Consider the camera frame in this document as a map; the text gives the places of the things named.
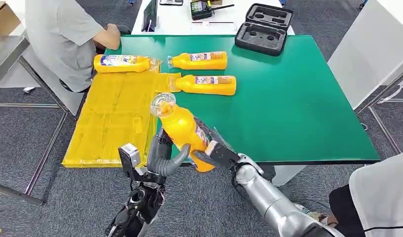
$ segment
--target gray t-shirt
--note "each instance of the gray t-shirt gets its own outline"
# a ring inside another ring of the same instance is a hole
[[[75,0],[27,0],[26,26],[37,57],[72,91],[91,85],[92,38],[103,27]]]

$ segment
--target gray carpet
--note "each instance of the gray carpet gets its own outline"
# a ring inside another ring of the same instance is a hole
[[[328,59],[358,14],[360,0],[289,0],[295,11],[293,28],[310,34]],[[127,0],[79,0],[100,24],[133,26],[136,10]],[[37,89],[24,95],[20,88],[0,89],[0,102],[51,102]],[[403,148],[403,104],[375,107]],[[0,109],[0,183],[24,190],[60,118],[58,110]],[[360,118],[382,158],[394,154],[376,121],[366,111]],[[128,179],[121,169],[66,169],[60,165],[75,128],[64,124],[34,196],[46,204],[35,207],[0,194],[2,237],[102,237],[105,227],[128,195]],[[347,184],[360,165],[307,166],[281,190],[305,206],[329,212],[328,194]],[[199,174],[181,167],[168,179],[166,204],[148,236],[273,236],[261,217],[247,205],[229,182],[229,173],[217,168]]]

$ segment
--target white sleeve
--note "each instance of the white sleeve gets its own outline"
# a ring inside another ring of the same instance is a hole
[[[349,184],[364,230],[403,226],[403,153],[357,169]],[[403,229],[372,230],[365,234],[403,237]]]
[[[59,33],[81,46],[104,28],[75,0],[62,0],[57,10]]]

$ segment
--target plastic bottle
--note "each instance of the plastic bottle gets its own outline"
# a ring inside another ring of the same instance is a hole
[[[169,67],[184,70],[224,70],[228,64],[226,52],[182,53],[168,56]]]
[[[99,73],[140,73],[150,67],[151,59],[144,56],[98,54],[94,58],[94,68]]]
[[[234,95],[237,80],[234,76],[193,76],[177,78],[175,87],[188,93]]]
[[[206,150],[208,139],[203,130],[197,126],[193,114],[176,105],[173,94],[161,93],[155,96],[151,102],[151,113],[160,118],[164,130],[179,150],[186,143],[191,145],[190,157],[196,164],[197,171],[207,172],[214,169],[213,165],[192,155],[194,150]]]

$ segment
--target green table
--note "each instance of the green table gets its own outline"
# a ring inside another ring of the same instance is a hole
[[[373,163],[379,156],[311,36],[289,36],[272,57],[237,48],[233,36],[127,36],[108,54],[164,60],[162,72],[234,75],[234,96],[175,93],[177,104],[217,127],[258,163]],[[167,56],[226,51],[224,71],[168,69]]]

